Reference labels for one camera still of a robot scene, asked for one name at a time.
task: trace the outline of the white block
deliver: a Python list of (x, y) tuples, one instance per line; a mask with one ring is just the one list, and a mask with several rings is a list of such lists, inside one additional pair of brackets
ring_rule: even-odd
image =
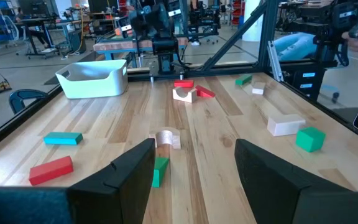
[(185, 93), (182, 87), (176, 87), (172, 90), (174, 100), (181, 100), (184, 102), (192, 103), (197, 100), (197, 90), (192, 89), (190, 92)]
[(252, 94), (263, 95), (265, 90), (265, 83), (255, 82), (252, 86)]
[(273, 136), (284, 136), (298, 133), (306, 125), (305, 119), (297, 114), (271, 116), (268, 118), (267, 129)]

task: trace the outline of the small green block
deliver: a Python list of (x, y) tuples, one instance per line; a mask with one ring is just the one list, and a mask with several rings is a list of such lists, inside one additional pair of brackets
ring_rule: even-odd
[(77, 145), (83, 139), (81, 133), (51, 132), (44, 137), (45, 144)]
[(165, 171), (167, 169), (169, 158), (156, 157), (154, 164), (154, 176), (152, 187), (160, 187)]
[(243, 85), (247, 82), (250, 82), (252, 80), (252, 75), (245, 74), (242, 75), (240, 78), (236, 79), (236, 85)]
[(295, 144), (308, 152), (314, 152), (322, 148), (325, 137), (322, 131), (308, 127), (298, 131)]

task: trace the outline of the floor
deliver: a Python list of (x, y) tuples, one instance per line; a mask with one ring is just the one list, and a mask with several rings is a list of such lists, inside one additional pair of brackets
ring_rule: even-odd
[[(185, 50), (185, 62), (204, 63), (212, 57), (235, 33), (236, 28), (223, 26), (219, 31), (219, 36), (201, 39), (200, 46), (188, 44)], [(60, 40), (62, 36), (55, 34), (53, 39)], [(79, 60), (94, 60), (95, 55), (92, 51), (94, 41), (88, 40), (86, 43), (87, 51), (81, 55), (74, 55), (62, 60), (56, 56), (44, 60), (43, 58), (33, 57), (31, 60), (26, 56), (16, 56), (16, 51), (25, 46), (9, 47), (0, 49), (0, 74), (3, 75), (11, 84), (13, 90), (31, 88), (48, 92), (55, 85), (44, 85), (46, 81), (55, 76), (55, 72), (64, 66)], [(236, 44), (222, 57), (219, 62), (248, 61), (255, 62), (259, 51), (258, 42), (244, 42), (238, 40)], [(349, 54), (351, 64), (347, 68), (332, 69), (326, 72), (323, 87), (318, 99), (320, 103), (329, 109), (338, 108), (358, 108), (358, 55)], [(153, 55), (146, 55), (142, 58), (142, 66), (148, 67), (157, 58)], [(334, 92), (339, 92), (340, 96), (337, 103), (331, 101)], [(13, 117), (13, 113), (8, 104), (8, 97), (11, 91), (0, 94), (0, 126)]]

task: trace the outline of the red block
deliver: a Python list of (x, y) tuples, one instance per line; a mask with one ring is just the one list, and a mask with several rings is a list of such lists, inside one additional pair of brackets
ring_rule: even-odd
[(31, 168), (29, 181), (34, 186), (73, 171), (73, 161), (70, 156), (66, 156)]
[(174, 87), (192, 88), (194, 80), (175, 80), (173, 83)]
[(197, 89), (197, 96), (208, 97), (208, 98), (215, 97), (215, 93), (213, 93), (211, 90), (207, 90), (206, 88), (204, 88), (202, 86), (197, 85), (196, 89)]

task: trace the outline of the teal block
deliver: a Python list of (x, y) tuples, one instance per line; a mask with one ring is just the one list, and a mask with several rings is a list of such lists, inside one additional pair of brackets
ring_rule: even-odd
[(81, 133), (51, 132), (44, 137), (45, 144), (77, 145), (83, 139)]
[(164, 178), (165, 171), (169, 163), (169, 158), (156, 157), (154, 164), (154, 175), (152, 187), (160, 187), (162, 179)]
[(252, 75), (245, 74), (240, 76), (240, 78), (236, 79), (236, 85), (243, 85), (247, 82), (251, 82), (251, 80), (252, 80)]
[(314, 152), (322, 148), (325, 137), (322, 131), (308, 127), (298, 131), (295, 144), (308, 152)]

